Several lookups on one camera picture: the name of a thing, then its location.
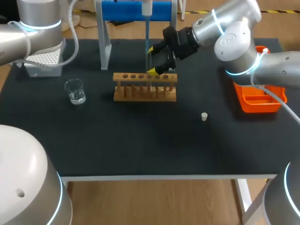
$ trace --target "cable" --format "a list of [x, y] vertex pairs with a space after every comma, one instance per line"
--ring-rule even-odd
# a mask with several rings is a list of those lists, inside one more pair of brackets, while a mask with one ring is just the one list
[[41, 64], [41, 63], [29, 61], [29, 60], [17, 60], [17, 62], [21, 61], [22, 63], [28, 63], [28, 64], [32, 64], [32, 65], [35, 65], [35, 66], [38, 66], [38, 67], [54, 68], [54, 67], [62, 67], [64, 65], [70, 63], [71, 61], [73, 61], [73, 59], [75, 59], [75, 57], [77, 56], [78, 51], [79, 51], [79, 43], [78, 43], [78, 38], [77, 38], [77, 35], [76, 35], [76, 32], [75, 32], [75, 28], [74, 28], [74, 25], [73, 25], [73, 21], [72, 21], [72, 11], [73, 11], [73, 7], [74, 7], [74, 5], [76, 4], [77, 1], [78, 0], [72, 0], [72, 2], [70, 4], [70, 7], [69, 7], [69, 10], [68, 10], [68, 21], [69, 21], [69, 24], [70, 24], [70, 29], [71, 29], [73, 39], [74, 39], [74, 43], [75, 43], [75, 50], [74, 50], [73, 55], [67, 61], [64, 61], [60, 64], [53, 64], [53, 65]]
[[[264, 54], [266, 54], [268, 52], [268, 49], [265, 48], [262, 52], [262, 54], [260, 55], [260, 57], [262, 58]], [[260, 85], [255, 85], [254, 84], [254, 73], [255, 71], [253, 71], [251, 73], [250, 76], [250, 81], [251, 81], [251, 85], [252, 87], [256, 88], [256, 89], [260, 89], [263, 90], [264, 92], [266, 92], [268, 95], [272, 96], [274, 99], [276, 99], [286, 110], [287, 112], [294, 118], [294, 120], [296, 120], [296, 122], [300, 125], [300, 118], [294, 113], [294, 111], [284, 102], [281, 100], [280, 97], [278, 97], [276, 94], [274, 94], [272, 91], [270, 91], [269, 89], [260, 86]]]

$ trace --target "orange tray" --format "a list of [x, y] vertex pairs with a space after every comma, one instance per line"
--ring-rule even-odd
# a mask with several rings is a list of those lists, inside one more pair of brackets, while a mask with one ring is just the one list
[[[265, 46], [256, 46], [256, 50], [259, 53], [263, 52]], [[243, 87], [234, 83], [236, 93], [238, 95], [240, 106], [246, 113], [274, 113], [281, 107], [281, 104], [273, 97], [266, 94], [263, 90], [259, 90], [251, 87]], [[287, 98], [285, 96], [285, 88], [268, 86], [265, 88], [272, 91], [278, 97], [280, 97], [285, 103]]]

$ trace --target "wooden test tube rack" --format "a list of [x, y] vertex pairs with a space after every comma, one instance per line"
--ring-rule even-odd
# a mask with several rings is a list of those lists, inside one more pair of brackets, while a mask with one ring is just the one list
[[[175, 102], [177, 74], [151, 76], [140, 73], [114, 73], [113, 81], [117, 82], [114, 101], [140, 102]], [[150, 86], [151, 83], [165, 83], [163, 87]]]

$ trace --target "black tabletop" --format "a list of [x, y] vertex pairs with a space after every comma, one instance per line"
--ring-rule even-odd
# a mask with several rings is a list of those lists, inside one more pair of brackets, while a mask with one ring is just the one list
[[[256, 44], [281, 51], [277, 39]], [[65, 59], [73, 49], [68, 40]], [[243, 113], [213, 49], [177, 62], [177, 102], [114, 102], [113, 72], [144, 72], [143, 55], [143, 40], [112, 40], [109, 69], [101, 71], [98, 41], [80, 40], [61, 77], [29, 78], [13, 66], [0, 124], [34, 135], [61, 176], [275, 174], [298, 154], [299, 125], [283, 108]], [[84, 81], [83, 105], [72, 105], [64, 91], [73, 77]], [[286, 95], [300, 113], [300, 92]]]

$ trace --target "wooden floor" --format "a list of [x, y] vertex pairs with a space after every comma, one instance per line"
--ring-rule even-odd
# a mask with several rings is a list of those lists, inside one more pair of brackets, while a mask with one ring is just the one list
[[[187, 0], [187, 11], [211, 10], [224, 0]], [[299, 0], [259, 0], [261, 10], [300, 10]], [[177, 29], [202, 15], [186, 15]], [[162, 38], [166, 22], [152, 22], [150, 38]], [[143, 22], [113, 27], [111, 38], [145, 38]], [[97, 28], [77, 27], [79, 38], [98, 38]], [[71, 37], [70, 31], [64, 33]], [[286, 51], [300, 50], [300, 14], [262, 15], [254, 36], [279, 38]], [[0, 88], [9, 66], [0, 67]], [[248, 180], [254, 199], [264, 180]], [[69, 187], [74, 207], [73, 225], [238, 225], [239, 204], [231, 180], [75, 182]]]

